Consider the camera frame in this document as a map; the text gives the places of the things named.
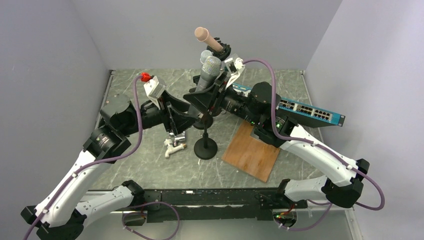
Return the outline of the grey handheld microphone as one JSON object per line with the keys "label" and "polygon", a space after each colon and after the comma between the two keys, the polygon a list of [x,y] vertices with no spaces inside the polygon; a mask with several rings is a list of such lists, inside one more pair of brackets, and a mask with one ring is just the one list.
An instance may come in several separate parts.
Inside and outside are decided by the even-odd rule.
{"label": "grey handheld microphone", "polygon": [[213,55],[208,56],[201,67],[195,92],[209,88],[221,72],[222,61]]}

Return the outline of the black front microphone stand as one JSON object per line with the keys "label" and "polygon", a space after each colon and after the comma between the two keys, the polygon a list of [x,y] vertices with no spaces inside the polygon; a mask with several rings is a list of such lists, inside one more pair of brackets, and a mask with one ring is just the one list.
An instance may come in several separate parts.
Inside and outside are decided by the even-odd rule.
{"label": "black front microphone stand", "polygon": [[203,134],[194,144],[194,154],[201,160],[210,160],[218,152],[217,143],[209,137],[208,133],[208,129],[213,125],[214,119],[210,114],[198,112],[197,115],[199,119],[193,124],[193,127],[203,130]]}

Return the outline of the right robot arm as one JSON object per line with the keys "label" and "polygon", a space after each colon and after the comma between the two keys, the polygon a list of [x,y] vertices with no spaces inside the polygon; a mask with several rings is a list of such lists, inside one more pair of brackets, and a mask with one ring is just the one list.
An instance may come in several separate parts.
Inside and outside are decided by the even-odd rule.
{"label": "right robot arm", "polygon": [[254,134],[264,143],[290,152],[318,169],[323,175],[306,180],[283,179],[275,194],[276,203],[287,208],[294,202],[327,200],[342,208],[351,208],[362,194],[369,162],[353,160],[329,149],[307,132],[282,109],[271,119],[272,86],[255,84],[247,95],[216,81],[211,87],[183,96],[201,113],[226,110],[254,125]]}

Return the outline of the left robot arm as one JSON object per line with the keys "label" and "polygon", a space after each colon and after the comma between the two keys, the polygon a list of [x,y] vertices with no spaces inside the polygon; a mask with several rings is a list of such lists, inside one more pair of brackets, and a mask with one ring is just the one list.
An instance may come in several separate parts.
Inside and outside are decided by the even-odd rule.
{"label": "left robot arm", "polygon": [[100,110],[99,127],[84,143],[69,172],[42,202],[25,207],[22,218],[41,240],[74,240],[110,212],[140,209],[146,201],[145,191],[133,180],[97,198],[82,198],[102,173],[135,152],[137,147],[131,145],[130,135],[141,136],[143,129],[161,124],[176,135],[191,127],[196,119],[188,115],[189,106],[166,91],[159,97],[159,106],[150,100],[132,102],[126,95],[110,98]]}

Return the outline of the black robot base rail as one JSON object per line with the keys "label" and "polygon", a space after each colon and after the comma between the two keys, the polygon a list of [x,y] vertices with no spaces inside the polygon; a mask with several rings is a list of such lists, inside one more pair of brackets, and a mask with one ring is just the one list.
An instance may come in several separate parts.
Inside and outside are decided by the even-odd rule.
{"label": "black robot base rail", "polygon": [[188,220],[256,219],[272,221],[279,212],[305,209],[305,200],[293,202],[276,187],[147,189],[142,207],[147,223]]}

